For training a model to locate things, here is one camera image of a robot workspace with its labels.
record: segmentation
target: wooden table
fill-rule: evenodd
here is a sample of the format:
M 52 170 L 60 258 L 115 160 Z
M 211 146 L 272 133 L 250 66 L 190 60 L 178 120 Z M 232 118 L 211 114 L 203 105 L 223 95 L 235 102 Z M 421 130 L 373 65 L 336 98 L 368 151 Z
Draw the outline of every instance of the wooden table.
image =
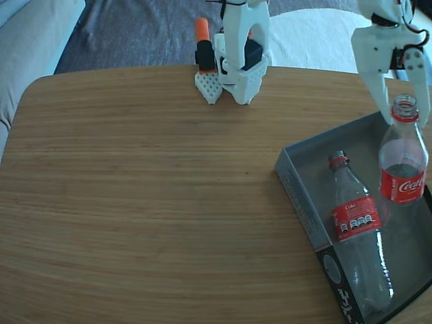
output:
M 0 168 L 0 323 L 343 323 L 273 166 L 374 112 L 368 92 L 355 75 L 271 68 L 250 106 L 209 106 L 194 73 L 27 90 Z M 429 323 L 431 303 L 394 323 Z

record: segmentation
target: gray box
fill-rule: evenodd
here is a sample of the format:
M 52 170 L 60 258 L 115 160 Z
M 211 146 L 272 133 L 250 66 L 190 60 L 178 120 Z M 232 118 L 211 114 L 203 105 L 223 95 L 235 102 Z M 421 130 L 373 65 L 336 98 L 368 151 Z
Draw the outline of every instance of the gray box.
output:
M 285 147 L 275 167 L 347 323 L 384 323 L 432 284 L 432 197 L 427 187 L 416 215 L 408 218 L 410 223 L 398 236 L 400 244 L 386 242 L 387 236 L 383 236 L 385 260 L 395 292 L 386 311 L 371 318 L 362 317 L 341 266 L 344 260 L 338 256 L 342 245 L 330 213 L 335 208 L 335 188 L 327 158 L 338 150 L 346 151 L 351 168 L 379 204 L 378 152 L 387 128 L 380 113 L 366 116 Z

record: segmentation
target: red label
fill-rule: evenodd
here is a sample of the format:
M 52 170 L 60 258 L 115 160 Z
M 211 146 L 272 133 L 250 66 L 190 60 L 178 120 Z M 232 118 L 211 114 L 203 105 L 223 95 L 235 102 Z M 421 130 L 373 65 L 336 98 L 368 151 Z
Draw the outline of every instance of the red label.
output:
M 371 196 L 336 207 L 333 210 L 333 216 L 339 240 L 381 228 L 377 207 Z
M 425 191 L 426 173 L 413 178 L 398 178 L 381 169 L 380 191 L 387 199 L 395 203 L 409 203 L 419 199 Z

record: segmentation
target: plastic bottle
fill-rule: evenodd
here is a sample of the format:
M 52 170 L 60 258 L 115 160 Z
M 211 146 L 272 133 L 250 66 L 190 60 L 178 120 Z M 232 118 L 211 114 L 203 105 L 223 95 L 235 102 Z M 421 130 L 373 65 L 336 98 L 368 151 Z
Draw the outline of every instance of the plastic bottle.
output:
M 352 172 L 344 151 L 329 157 L 335 176 L 335 243 L 364 318 L 385 310 L 394 295 L 385 263 L 381 220 L 366 186 Z
M 409 236 L 408 223 L 416 214 L 425 189 L 429 160 L 417 121 L 416 100 L 401 94 L 391 109 L 394 124 L 389 127 L 379 149 L 381 168 L 381 217 L 392 235 Z

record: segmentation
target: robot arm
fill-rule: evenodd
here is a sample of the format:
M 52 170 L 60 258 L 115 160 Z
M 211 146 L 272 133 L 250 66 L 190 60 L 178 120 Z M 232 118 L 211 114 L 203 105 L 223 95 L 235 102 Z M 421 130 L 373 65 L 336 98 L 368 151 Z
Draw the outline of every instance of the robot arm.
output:
M 384 119 L 392 124 L 384 74 L 406 70 L 417 98 L 420 127 L 425 127 L 431 104 L 423 46 L 429 33 L 410 24 L 413 12 L 409 0 L 358 0 L 358 7 L 373 23 L 368 28 L 358 28 L 352 36 L 358 73 Z
M 217 73 L 209 75 L 199 72 L 195 75 L 195 85 L 209 103 L 216 102 L 223 88 L 233 95 L 237 103 L 249 104 L 259 92 L 269 64 L 270 15 L 267 0 L 208 2 L 222 4 L 223 32 L 217 33 L 213 39 Z

